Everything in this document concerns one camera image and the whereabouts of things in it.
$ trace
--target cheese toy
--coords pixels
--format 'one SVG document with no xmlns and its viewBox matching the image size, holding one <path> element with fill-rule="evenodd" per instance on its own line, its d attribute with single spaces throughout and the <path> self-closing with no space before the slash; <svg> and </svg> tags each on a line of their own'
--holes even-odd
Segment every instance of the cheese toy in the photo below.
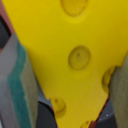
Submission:
<svg viewBox="0 0 128 128">
<path fill-rule="evenodd" d="M 2 2 L 59 128 L 88 128 L 128 51 L 128 1 Z"/>
</svg>

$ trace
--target teal trim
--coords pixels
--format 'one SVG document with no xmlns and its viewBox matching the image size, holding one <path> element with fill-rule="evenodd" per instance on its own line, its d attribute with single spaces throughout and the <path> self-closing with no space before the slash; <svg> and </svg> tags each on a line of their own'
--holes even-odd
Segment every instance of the teal trim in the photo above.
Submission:
<svg viewBox="0 0 128 128">
<path fill-rule="evenodd" d="M 26 62 L 26 51 L 20 45 L 20 43 L 18 43 L 17 46 L 17 54 L 18 57 L 16 65 L 8 77 L 8 83 L 10 86 L 14 108 L 20 128 L 32 128 L 29 118 L 27 102 L 25 100 L 25 91 L 22 86 L 22 81 L 20 80 L 20 76 L 22 74 L 22 70 L 24 69 L 24 64 Z"/>
</svg>

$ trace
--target yellow cheese wedge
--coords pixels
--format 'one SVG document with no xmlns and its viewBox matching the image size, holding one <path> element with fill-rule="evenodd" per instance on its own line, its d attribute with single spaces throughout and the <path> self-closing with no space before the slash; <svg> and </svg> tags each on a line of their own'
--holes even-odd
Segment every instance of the yellow cheese wedge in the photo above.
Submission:
<svg viewBox="0 0 128 128">
<path fill-rule="evenodd" d="M 2 0 L 59 128 L 88 128 L 128 50 L 128 0 Z"/>
</svg>

